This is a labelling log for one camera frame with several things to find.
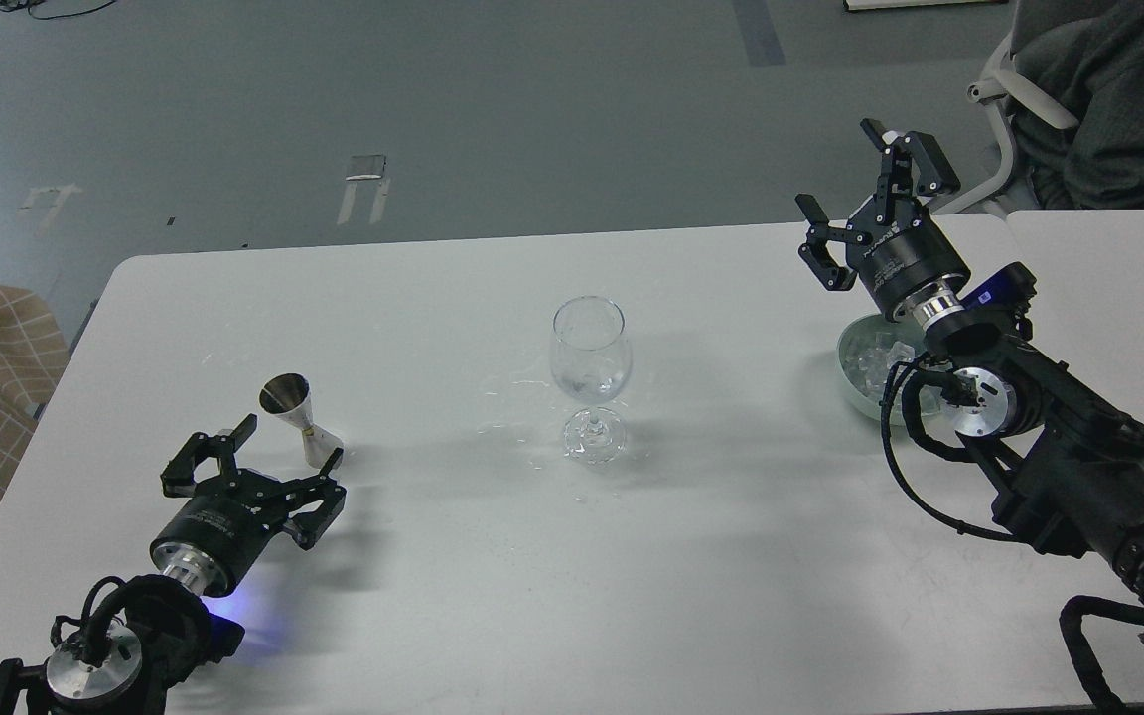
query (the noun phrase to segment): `gray floor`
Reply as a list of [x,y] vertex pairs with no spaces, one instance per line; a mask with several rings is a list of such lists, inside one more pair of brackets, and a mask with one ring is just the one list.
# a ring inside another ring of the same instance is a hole
[[[1009,18],[840,0],[0,13],[0,283],[72,337],[136,254],[799,221],[799,191],[836,214],[876,180],[863,117],[931,132],[971,185],[990,132],[963,87]],[[376,153],[384,216],[368,184],[336,225],[347,160]],[[19,209],[61,185],[81,192],[49,222],[55,193]]]

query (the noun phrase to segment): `chair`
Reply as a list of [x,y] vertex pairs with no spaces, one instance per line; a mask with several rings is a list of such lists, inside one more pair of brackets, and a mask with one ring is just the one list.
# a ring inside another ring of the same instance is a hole
[[942,207],[932,207],[931,212],[958,214],[979,205],[986,213],[1004,216],[1009,204],[1036,207],[1031,191],[1016,182],[1022,161],[1017,140],[1012,135],[1012,113],[1026,110],[1060,132],[1080,126],[1080,120],[1052,96],[1032,85],[1019,73],[1019,69],[1033,73],[1027,69],[1041,66],[1052,58],[1094,18],[1115,3],[1117,0],[1017,0],[1012,8],[1011,32],[991,53],[979,79],[967,90],[968,100],[980,105],[988,118],[1000,153],[998,170]]

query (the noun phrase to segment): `black cord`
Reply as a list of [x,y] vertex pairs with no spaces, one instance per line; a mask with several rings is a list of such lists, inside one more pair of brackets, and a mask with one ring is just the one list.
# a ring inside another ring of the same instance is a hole
[[108,3],[101,5],[101,6],[98,6],[98,8],[92,8],[90,10],[82,10],[82,13],[70,13],[67,15],[35,15],[35,14],[33,14],[33,9],[37,8],[37,6],[40,5],[40,3],[30,3],[27,6],[27,8],[26,8],[26,13],[29,13],[29,17],[35,18],[35,19],[80,18],[80,17],[82,17],[82,15],[89,15],[92,13],[98,13],[98,11],[103,10],[104,8],[109,8],[109,6],[113,5],[113,3],[117,3],[117,0],[109,0]]
[[1057,617],[1062,638],[1066,642],[1066,652],[1071,654],[1071,665],[1074,666],[1075,675],[1080,677],[1080,685],[1088,693],[1089,700],[1094,701],[1099,712],[1106,714],[1129,712],[1125,701],[1120,700],[1115,691],[1106,684],[1103,665],[1097,661],[1094,646],[1089,645],[1088,638],[1085,637],[1085,615],[1098,615],[1103,619],[1144,626],[1144,607],[1096,596],[1077,596],[1062,606],[1062,614]]
[[987,540],[1000,540],[1000,542],[1017,542],[1017,539],[1012,534],[984,530],[982,526],[966,524],[966,522],[958,519],[958,517],[944,515],[938,508],[931,507],[924,499],[919,496],[916,491],[912,488],[912,485],[907,483],[907,477],[903,476],[899,461],[893,455],[893,444],[890,443],[890,413],[893,411],[895,396],[903,389],[904,383],[907,383],[908,376],[912,376],[913,372],[921,370],[921,363],[924,363],[929,356],[927,352],[912,363],[895,363],[895,366],[890,370],[889,379],[885,380],[884,394],[881,397],[881,447],[884,448],[885,462],[890,466],[890,474],[893,475],[893,480],[899,483],[899,488],[907,494],[907,498],[916,507],[921,507],[925,515],[934,516],[938,522],[956,530],[956,533],[975,535],[976,538],[985,538]]
[[108,587],[109,583],[117,583],[119,587],[125,587],[126,581],[117,578],[117,575],[105,575],[103,579],[95,581],[92,590],[87,594],[87,602],[82,603],[82,623],[90,620],[92,607],[95,607],[95,597],[100,596],[100,589]]
[[82,605],[81,619],[73,619],[72,615],[56,615],[56,619],[50,623],[50,646],[59,648],[61,638],[59,628],[61,626],[78,626],[78,629],[82,629],[90,621],[92,607],[95,607],[95,597],[100,596],[101,588],[108,587],[109,583],[117,583],[118,587],[124,587],[126,581],[117,578],[117,575],[105,575],[103,579],[95,581],[95,586],[92,590],[87,593],[87,602]]

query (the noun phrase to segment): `silver coupling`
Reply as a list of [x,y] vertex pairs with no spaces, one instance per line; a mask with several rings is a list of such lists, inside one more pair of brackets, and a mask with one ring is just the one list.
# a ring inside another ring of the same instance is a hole
[[219,591],[227,590],[228,578],[214,558],[199,548],[176,540],[160,543],[153,549],[153,565],[191,590],[194,596],[204,596],[210,583]]
[[963,309],[966,307],[961,304],[956,293],[953,293],[944,281],[927,285],[925,288],[905,297],[903,304],[899,305],[899,312],[911,312],[913,320],[916,320],[916,325],[921,326],[922,331],[930,329],[930,326],[934,326],[944,316],[951,316],[951,313],[963,311]]

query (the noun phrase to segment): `glass base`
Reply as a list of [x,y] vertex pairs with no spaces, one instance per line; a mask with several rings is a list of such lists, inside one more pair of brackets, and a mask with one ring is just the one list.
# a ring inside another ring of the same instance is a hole
[[626,448],[626,422],[604,407],[580,411],[563,426],[563,447],[578,462],[610,462]]

